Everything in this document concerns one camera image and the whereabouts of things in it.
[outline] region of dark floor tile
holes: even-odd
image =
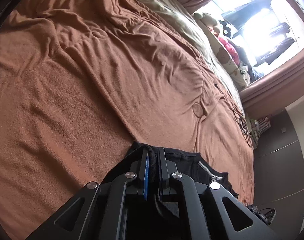
[[[295,240],[300,233],[304,217],[304,190],[258,208],[275,208],[276,217],[270,228],[283,240]]]
[[[299,141],[254,160],[254,187],[255,205],[304,188],[304,161]]]
[[[254,158],[276,151],[298,140],[287,111],[273,116],[270,122],[271,127],[260,136],[258,148],[254,151]]]

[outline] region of black cable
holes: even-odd
[[[273,208],[263,208],[263,209],[259,210],[258,212],[261,212],[262,210],[265,210],[265,209],[269,209],[270,211],[273,210]]]

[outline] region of silver screw head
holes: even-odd
[[[172,173],[172,177],[175,178],[175,179],[182,178],[182,173],[174,172],[174,173]]]
[[[86,186],[88,187],[88,189],[94,189],[98,186],[98,184],[94,181],[91,181]]]
[[[126,176],[128,179],[131,179],[131,178],[134,178],[135,173],[132,172],[132,171],[129,171],[129,172],[127,172],[127,173],[125,174],[125,176]]]
[[[218,182],[211,182],[210,183],[210,187],[211,189],[219,189],[221,187],[221,185]]]

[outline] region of patterned pillowcase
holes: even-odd
[[[249,84],[246,80],[249,80],[248,73],[241,74],[239,67],[233,61],[231,55],[218,40],[217,37],[210,32],[209,28],[202,23],[202,21],[197,20],[197,24],[201,27],[205,35],[207,36],[211,49],[213,50],[217,60],[221,63],[224,69],[228,72],[232,78],[236,88],[241,91],[246,88]]]

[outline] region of brown blanket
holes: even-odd
[[[0,30],[0,223],[24,239],[134,139],[201,152],[252,203],[240,114],[200,54],[135,0],[23,0]]]

